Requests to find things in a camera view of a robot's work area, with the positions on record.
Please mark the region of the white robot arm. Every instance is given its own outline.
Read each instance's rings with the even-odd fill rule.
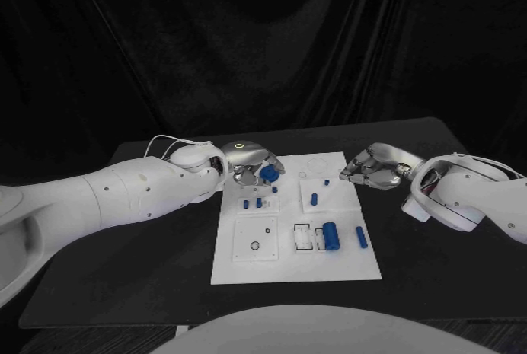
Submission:
[[[192,142],[165,160],[149,156],[50,183],[0,186],[0,307],[78,238],[203,202],[223,190],[230,171],[242,185],[269,187],[255,176],[265,161],[285,173],[275,154],[253,142],[223,149]]]
[[[504,164],[457,153],[426,161],[374,143],[348,164],[341,179],[382,190],[408,179],[410,195],[402,209],[422,222],[432,216],[451,228],[473,231],[488,216],[527,244],[527,179]]]

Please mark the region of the white cable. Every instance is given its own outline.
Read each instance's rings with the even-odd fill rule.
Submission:
[[[152,139],[151,139],[151,143],[149,143],[149,147],[146,148],[146,151],[145,151],[145,158],[146,158],[146,155],[149,154],[149,150],[151,150],[151,146],[152,146],[152,142],[155,141],[155,139],[158,137],[166,137],[168,139],[175,139],[177,141],[182,141],[185,143],[190,143],[192,145],[198,145],[200,143],[205,143],[205,142],[197,142],[197,141],[190,141],[188,139],[179,139],[178,137],[172,137],[172,136],[168,136],[168,135],[156,135]]]
[[[494,161],[488,158],[481,158],[480,156],[473,156],[473,155],[458,154],[458,153],[455,153],[455,154],[458,156],[470,156],[470,157],[473,157],[473,159],[475,159],[478,161],[484,161],[484,162],[487,162],[493,165],[497,165],[497,166],[503,167],[506,170],[509,170],[519,177],[519,179],[520,178],[526,179],[525,175],[522,175],[517,171],[514,171],[514,169],[510,166],[507,166],[506,164],[503,164],[500,161]]]
[[[162,156],[162,160],[165,160],[165,156],[168,155],[168,151],[171,150],[172,146],[178,143],[179,141],[175,141],[169,146],[168,146],[168,150],[165,151],[164,153],[164,156]]]

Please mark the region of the white round surface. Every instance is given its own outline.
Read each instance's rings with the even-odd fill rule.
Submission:
[[[165,343],[175,353],[493,353],[444,331],[377,312],[288,305],[227,315]]]

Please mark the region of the white board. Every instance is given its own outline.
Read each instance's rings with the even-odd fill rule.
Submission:
[[[382,279],[356,186],[338,179],[338,174],[347,166],[344,154],[333,152],[292,155],[281,156],[279,159],[286,167],[286,174],[273,183],[278,193],[268,187],[243,187],[231,178],[227,179],[211,284]],[[309,204],[312,193],[320,195],[317,206]],[[250,201],[252,207],[256,206],[256,198],[273,202],[268,208],[244,209],[244,200]],[[272,219],[276,222],[275,235],[265,234],[260,227]],[[320,238],[327,222],[337,224],[341,242],[341,249],[337,251],[318,249],[318,246],[322,246]],[[312,251],[296,249],[296,237],[301,237],[295,231],[296,224],[309,225],[309,228],[304,228],[302,238],[312,241]],[[236,231],[240,232],[236,225],[244,226],[244,232],[250,231],[247,238],[236,236]],[[366,249],[360,247],[357,226],[364,230],[369,242]],[[266,246],[260,245],[257,250],[252,250],[250,244],[256,241],[260,243],[260,240],[255,239],[256,236],[262,238]],[[272,260],[276,258],[270,248],[273,238],[278,241],[276,260]]]

